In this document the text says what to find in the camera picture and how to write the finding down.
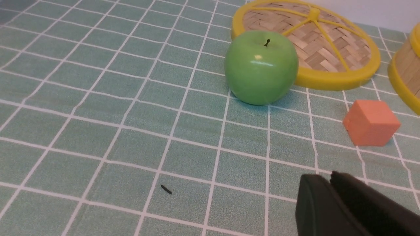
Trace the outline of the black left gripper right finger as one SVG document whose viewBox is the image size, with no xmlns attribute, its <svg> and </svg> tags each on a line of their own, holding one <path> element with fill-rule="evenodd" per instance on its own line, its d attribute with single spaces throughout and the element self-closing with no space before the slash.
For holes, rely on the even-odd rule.
<svg viewBox="0 0 420 236">
<path fill-rule="evenodd" d="M 333 171 L 330 183 L 358 222 L 373 236 L 418 236 L 419 215 L 348 173 Z"/>
</svg>

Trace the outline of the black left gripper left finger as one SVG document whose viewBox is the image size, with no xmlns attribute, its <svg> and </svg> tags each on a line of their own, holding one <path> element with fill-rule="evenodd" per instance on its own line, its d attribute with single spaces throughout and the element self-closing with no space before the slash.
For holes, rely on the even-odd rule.
<svg viewBox="0 0 420 236">
<path fill-rule="evenodd" d="M 295 219 L 299 236 L 370 236 L 330 183 L 317 174 L 300 177 Z"/>
</svg>

